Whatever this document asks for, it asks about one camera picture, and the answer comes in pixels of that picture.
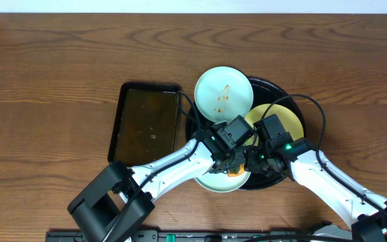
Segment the orange green scrub sponge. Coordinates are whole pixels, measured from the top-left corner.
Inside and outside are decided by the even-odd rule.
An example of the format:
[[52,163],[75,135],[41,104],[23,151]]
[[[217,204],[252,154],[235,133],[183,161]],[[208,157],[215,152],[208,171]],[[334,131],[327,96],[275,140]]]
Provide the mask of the orange green scrub sponge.
[[238,177],[242,174],[244,174],[245,168],[244,165],[238,165],[232,168],[228,168],[227,175],[228,177]]

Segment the mint plate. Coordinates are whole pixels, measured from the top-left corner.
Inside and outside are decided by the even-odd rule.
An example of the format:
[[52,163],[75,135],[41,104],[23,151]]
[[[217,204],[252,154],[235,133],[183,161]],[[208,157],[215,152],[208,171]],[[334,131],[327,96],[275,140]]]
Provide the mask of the mint plate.
[[248,78],[232,67],[214,67],[198,79],[194,99],[200,113],[213,123],[246,116],[253,105]]
[[245,171],[241,175],[230,177],[225,173],[206,173],[195,180],[203,188],[217,193],[227,193],[241,188],[249,179],[251,173]]

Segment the yellow plate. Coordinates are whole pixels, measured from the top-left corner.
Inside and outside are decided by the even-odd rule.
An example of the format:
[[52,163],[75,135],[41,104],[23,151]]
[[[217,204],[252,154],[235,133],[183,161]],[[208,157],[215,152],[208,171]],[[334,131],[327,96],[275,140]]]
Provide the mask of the yellow plate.
[[[253,127],[253,124],[259,121],[263,113],[268,109],[270,104],[259,105],[245,116],[245,120]],[[273,105],[265,117],[268,117],[272,114],[276,114],[280,121],[282,122],[283,127],[287,132],[289,132],[294,140],[304,137],[304,128],[300,119],[288,108],[285,108],[279,104]]]

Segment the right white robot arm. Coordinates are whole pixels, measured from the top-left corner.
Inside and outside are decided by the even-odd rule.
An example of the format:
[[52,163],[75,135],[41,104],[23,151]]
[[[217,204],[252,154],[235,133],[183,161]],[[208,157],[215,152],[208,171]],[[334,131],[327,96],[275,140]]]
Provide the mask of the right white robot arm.
[[351,229],[354,241],[387,241],[387,198],[336,167],[312,142],[272,140],[246,152],[246,169],[288,177],[325,202]]

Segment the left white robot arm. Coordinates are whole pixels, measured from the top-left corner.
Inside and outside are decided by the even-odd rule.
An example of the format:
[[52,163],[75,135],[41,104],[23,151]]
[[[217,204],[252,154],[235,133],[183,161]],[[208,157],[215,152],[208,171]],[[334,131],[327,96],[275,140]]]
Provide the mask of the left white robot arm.
[[206,130],[199,139],[152,163],[109,164],[68,205],[88,241],[125,241],[155,209],[155,201],[189,179],[211,170],[253,134],[252,129]]

